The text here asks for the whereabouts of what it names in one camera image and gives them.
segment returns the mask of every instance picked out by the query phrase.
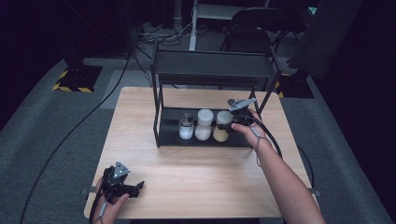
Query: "spice jar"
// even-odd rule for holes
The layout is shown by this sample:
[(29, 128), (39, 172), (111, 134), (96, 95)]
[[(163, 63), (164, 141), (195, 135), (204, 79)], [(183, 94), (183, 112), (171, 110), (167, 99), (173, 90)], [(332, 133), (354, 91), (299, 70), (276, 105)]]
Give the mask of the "spice jar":
[(195, 136), (200, 141), (206, 141), (210, 137), (213, 112), (210, 109), (198, 111), (198, 124), (195, 129)]
[(230, 124), (232, 120), (233, 120), (233, 115), (229, 111), (222, 110), (218, 113), (217, 120), (216, 120), (216, 128), (215, 128), (215, 131), (213, 132), (213, 137), (216, 139), (216, 141), (218, 141), (218, 142), (227, 141), (227, 139), (229, 137), (227, 131), (220, 130), (218, 128), (218, 125)]
[(185, 140), (192, 138), (194, 132), (193, 116), (189, 113), (183, 113), (178, 120), (178, 135)]

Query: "jar lid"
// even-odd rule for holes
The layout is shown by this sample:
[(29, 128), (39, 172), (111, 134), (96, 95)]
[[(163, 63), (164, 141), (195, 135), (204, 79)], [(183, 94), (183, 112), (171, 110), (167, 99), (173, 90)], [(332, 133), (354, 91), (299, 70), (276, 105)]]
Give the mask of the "jar lid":
[(222, 110), (218, 113), (217, 124), (229, 124), (233, 120), (233, 115), (227, 111)]
[(183, 127), (190, 127), (194, 123), (194, 117), (189, 113), (183, 113), (178, 120), (178, 124)]
[(210, 125), (213, 120), (213, 112), (210, 109), (198, 111), (198, 123), (204, 126)]

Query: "wooden table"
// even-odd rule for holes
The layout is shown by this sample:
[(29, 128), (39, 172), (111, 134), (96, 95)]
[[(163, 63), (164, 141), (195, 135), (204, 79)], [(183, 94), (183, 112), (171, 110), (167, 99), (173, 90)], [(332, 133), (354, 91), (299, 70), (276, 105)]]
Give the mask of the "wooden table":
[[(164, 89), (168, 105), (228, 108), (227, 100), (246, 99), (247, 91)], [(256, 92), (262, 100), (265, 92)], [(156, 147), (151, 88), (123, 88), (92, 185), (116, 161), (131, 169), (127, 185), (146, 181), (138, 198), (129, 199), (119, 218), (281, 217), (256, 154), (249, 147)], [(310, 188), (276, 94), (262, 119), (282, 150), (284, 160)], [(89, 216), (94, 193), (84, 214)]]

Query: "dark background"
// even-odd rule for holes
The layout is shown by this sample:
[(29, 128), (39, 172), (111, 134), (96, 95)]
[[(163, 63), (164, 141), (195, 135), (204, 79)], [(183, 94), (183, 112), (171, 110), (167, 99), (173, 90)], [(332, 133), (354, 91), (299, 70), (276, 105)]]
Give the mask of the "dark background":
[[(0, 129), (37, 81), (63, 57), (56, 36), (40, 20), (40, 2), (5, 0), (0, 6)], [(134, 2), (136, 12), (132, 15), (136, 20), (154, 20), (153, 8), (161, 11), (163, 6), (148, 6), (149, 3), (143, 2)], [(63, 1), (58, 3), (78, 54), (106, 55), (124, 47), (99, 36)], [(116, 1), (68, 0), (67, 3), (103, 34), (124, 41)], [(174, 2), (161, 1), (160, 4)], [(363, 1), (327, 76), (315, 79), (393, 221), (396, 220), (393, 89), (396, 82), (392, 69), (396, 62), (393, 36), (396, 20), (391, 17), (394, 8), (393, 1)]]

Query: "shelf rack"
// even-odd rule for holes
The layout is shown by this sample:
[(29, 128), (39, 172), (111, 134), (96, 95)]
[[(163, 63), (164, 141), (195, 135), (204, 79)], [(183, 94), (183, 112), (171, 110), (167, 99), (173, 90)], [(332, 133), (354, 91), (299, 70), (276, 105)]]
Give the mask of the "shelf rack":
[[(276, 54), (272, 48), (271, 54), (169, 50), (159, 49), (158, 42), (154, 45), (150, 69), (156, 109), (153, 131), (157, 147), (250, 147), (241, 133), (231, 133), (229, 140), (225, 143), (217, 142), (213, 136), (204, 142), (195, 139), (195, 136), (190, 140), (181, 139), (178, 136), (179, 116), (182, 113), (188, 112), (196, 120), (198, 118), (198, 111), (201, 108), (166, 106), (163, 100), (163, 85), (249, 87), (251, 91), (247, 98), (252, 98), (255, 97), (255, 91), (258, 89), (260, 82), (272, 79), (261, 104), (259, 105), (258, 102), (255, 103), (256, 111), (260, 115), (281, 75)], [(212, 122), (213, 132), (217, 112), (226, 108), (210, 109), (214, 112), (214, 120)]]

